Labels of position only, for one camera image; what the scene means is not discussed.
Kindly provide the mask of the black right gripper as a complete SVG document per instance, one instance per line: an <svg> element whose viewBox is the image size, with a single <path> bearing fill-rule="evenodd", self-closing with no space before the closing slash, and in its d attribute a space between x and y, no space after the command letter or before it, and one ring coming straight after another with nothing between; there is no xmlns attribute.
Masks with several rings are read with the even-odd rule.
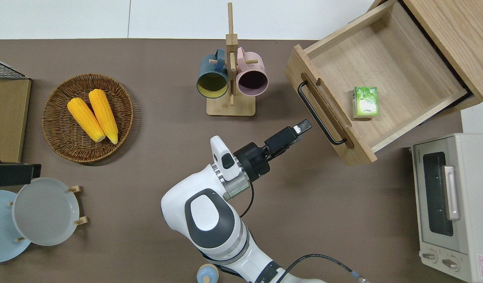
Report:
<svg viewBox="0 0 483 283"><path fill-rule="evenodd" d="M277 134L265 140L265 155L267 159L274 159L276 156L283 154L290 145L299 140L299 136L310 130L312 125L305 119L293 127L285 127Z"/></svg>

